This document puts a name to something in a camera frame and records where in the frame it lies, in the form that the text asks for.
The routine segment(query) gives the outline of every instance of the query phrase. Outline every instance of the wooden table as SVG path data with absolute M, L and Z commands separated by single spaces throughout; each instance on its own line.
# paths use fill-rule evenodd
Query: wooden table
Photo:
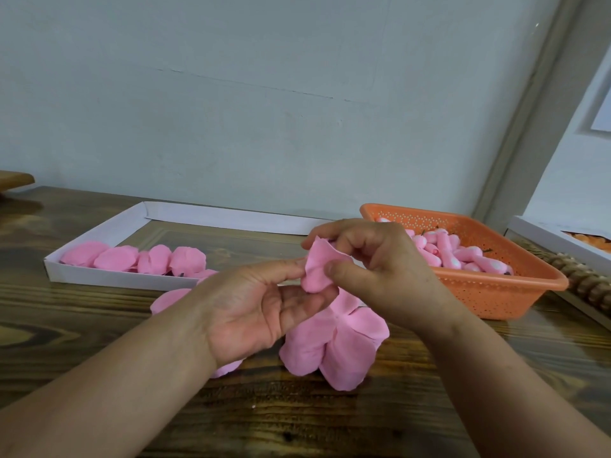
M 140 200 L 47 187 L 0 199 L 0 406 L 149 316 L 160 292 L 50 283 L 42 262 Z M 490 324 L 611 433 L 611 333 L 553 295 L 519 321 Z M 318 372 L 292 376 L 278 359 L 280 344 L 211 380 L 142 456 L 477 456 L 412 333 L 392 327 L 353 392 L 332 390 Z

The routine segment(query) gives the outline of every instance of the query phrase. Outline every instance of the orange plastic basket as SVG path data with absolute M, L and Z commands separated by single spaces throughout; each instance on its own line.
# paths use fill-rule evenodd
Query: orange plastic basket
M 560 271 L 469 217 L 384 204 L 364 204 L 361 215 L 367 220 L 384 217 L 416 232 L 445 228 L 460 236 L 463 246 L 492 249 L 487 257 L 511 265 L 515 276 L 434 268 L 441 282 L 480 318 L 520 318 L 543 292 L 562 291 L 568 286 Z

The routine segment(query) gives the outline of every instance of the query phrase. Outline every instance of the hand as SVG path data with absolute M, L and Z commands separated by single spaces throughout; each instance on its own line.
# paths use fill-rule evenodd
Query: hand
M 326 223 L 314 228 L 302 247 L 309 249 L 316 236 L 336 240 L 336 249 L 363 262 L 367 269 L 351 262 L 330 262 L 325 273 L 391 323 L 422 336 L 465 310 L 399 223 L 363 219 Z
M 220 368 L 271 347 L 337 297 L 335 286 L 317 294 L 278 286 L 305 276 L 304 265 L 305 260 L 278 260 L 227 270 L 207 278 L 173 307 L 190 307 L 186 315 L 202 319 L 208 349 Z

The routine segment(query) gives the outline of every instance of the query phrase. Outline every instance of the light blue wall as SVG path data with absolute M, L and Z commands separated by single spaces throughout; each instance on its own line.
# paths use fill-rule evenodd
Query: light blue wall
M 470 214 L 559 0 L 0 0 L 0 166 L 326 218 Z

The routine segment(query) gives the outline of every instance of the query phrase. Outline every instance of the left hand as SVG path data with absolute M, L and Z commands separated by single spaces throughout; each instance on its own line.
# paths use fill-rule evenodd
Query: left hand
M 308 294 L 301 286 L 278 286 L 306 274 L 305 260 L 277 260 L 213 275 L 173 307 L 190 307 L 201 318 L 217 368 L 271 347 L 287 331 L 327 308 L 339 290 Z

